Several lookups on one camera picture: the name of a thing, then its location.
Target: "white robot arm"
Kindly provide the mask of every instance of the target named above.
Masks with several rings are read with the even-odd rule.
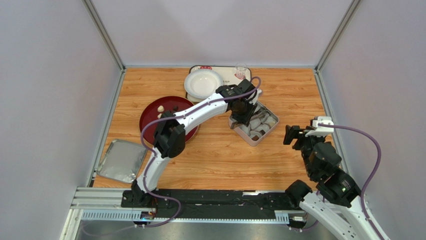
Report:
[[[125,191],[129,192],[129,195],[123,193],[123,199],[129,200],[128,197],[131,196],[131,204],[143,205],[141,201],[147,193],[157,188],[158,180],[167,164],[184,150],[185,134],[196,126],[229,110],[239,124],[248,125],[257,106],[256,91],[244,98],[236,97],[233,100],[227,98],[248,93],[254,88],[251,82],[245,79],[233,88],[231,86],[218,88],[212,96],[189,109],[174,114],[164,113],[161,117],[169,120],[158,123],[150,164],[147,164],[143,174],[133,182],[132,190]],[[293,139],[297,139],[293,149],[301,151],[310,180],[318,183],[316,188],[321,195],[340,210],[347,221],[300,180],[295,181],[285,191],[290,199],[290,205],[314,216],[339,240],[389,240],[370,212],[370,219],[366,219],[361,207],[360,188],[351,176],[339,168],[342,158],[337,155],[331,144],[325,142],[326,136],[333,133],[333,128],[320,124],[333,125],[333,121],[330,117],[318,116],[306,129],[287,125],[283,143],[289,145]]]
[[[198,106],[203,105],[204,103],[208,103],[212,100],[216,99],[222,99],[224,98],[222,95],[218,93],[214,93],[209,98],[205,99],[204,101],[192,106],[189,109],[186,109],[184,111],[176,112],[175,116],[184,116],[187,113],[191,112],[193,109],[196,109]],[[203,122],[209,120],[210,118],[213,118],[216,115],[223,114],[228,110],[228,103],[225,101],[217,101],[212,104],[208,104],[205,107],[202,107],[201,109],[195,111],[194,113],[190,115],[186,115],[184,118],[177,119],[178,123],[180,125],[184,125],[184,129],[186,133],[189,133],[192,129],[194,129],[196,126],[202,124]],[[163,173],[164,169],[166,168],[167,164],[172,159],[171,157],[162,157],[162,154],[160,150],[157,147],[153,148],[155,153],[153,152],[151,154],[150,159],[153,159],[152,165],[149,167],[147,173],[146,173],[146,187],[148,188],[148,191],[153,191],[157,187],[157,183],[160,179],[161,174]],[[144,192],[147,192],[144,185],[143,185],[143,174],[140,175],[137,178],[138,185],[141,190]]]
[[[310,180],[318,183],[316,188],[330,203],[322,201],[304,182],[296,181],[288,188],[288,193],[291,194],[292,189],[306,191],[303,194],[293,191],[297,192],[294,204],[315,217],[339,240],[389,240],[368,208],[366,210],[370,219],[366,218],[361,207],[359,187],[351,176],[339,168],[342,159],[336,154],[336,150],[331,144],[324,142],[325,137],[333,133],[334,129],[319,124],[334,125],[328,116],[315,117],[307,129],[287,125],[284,144],[289,145],[293,139],[297,139],[293,149],[302,152]],[[329,206],[340,211],[347,221]]]
[[[171,158],[176,157],[184,150],[185,134],[203,122],[231,110],[231,116],[239,124],[248,126],[257,107],[258,87],[254,87],[250,81],[244,79],[238,85],[219,87],[216,93],[186,110],[174,114],[171,112],[162,114],[162,118],[172,117],[175,119],[164,121],[162,125],[158,124],[155,133],[154,152],[150,157],[152,163],[146,165],[143,171],[146,174],[137,178],[138,187],[145,193],[156,189],[158,180]]]

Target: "clear cup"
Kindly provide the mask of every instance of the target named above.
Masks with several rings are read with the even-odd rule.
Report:
[[[237,63],[235,65],[235,76],[239,79],[244,79],[246,77],[247,65],[245,63]]]

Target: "white plate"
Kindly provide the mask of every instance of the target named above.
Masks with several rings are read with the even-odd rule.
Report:
[[[191,96],[206,99],[223,84],[224,80],[219,73],[210,69],[200,69],[186,76],[183,86]]]
[[[186,99],[188,99],[189,101],[193,102],[193,103],[200,103],[202,102],[205,98],[196,98],[195,96],[192,96],[189,93],[186,93]]]

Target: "red tray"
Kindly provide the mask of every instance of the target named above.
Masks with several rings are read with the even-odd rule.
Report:
[[[139,131],[142,132],[142,129],[146,125],[148,125],[150,122],[157,120],[158,115],[161,112],[158,112],[158,107],[163,106],[164,111],[170,110],[173,112],[180,112],[186,109],[189,109],[190,107],[194,106],[194,104],[189,101],[186,98],[180,97],[180,96],[165,96],[162,98],[159,98],[153,102],[151,102],[145,110],[143,110],[142,114],[140,115],[139,120]],[[173,107],[177,106],[178,110],[174,111]],[[185,141],[188,142],[197,132],[198,127],[195,127],[193,130],[191,130],[185,137]],[[154,143],[154,132],[157,128],[157,124],[154,124],[145,131],[145,134],[143,135],[143,139],[145,139],[148,143],[153,144]]]

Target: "gray wall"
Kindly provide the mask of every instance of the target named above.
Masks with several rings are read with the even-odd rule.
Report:
[[[94,0],[126,65],[304,65],[351,0]]]
[[[119,70],[81,0],[0,3],[0,239],[58,239]]]
[[[364,0],[322,72],[335,123],[365,130],[383,151],[367,189],[390,238],[424,239],[426,227],[426,1]],[[364,184],[371,142],[341,131],[349,171]]]

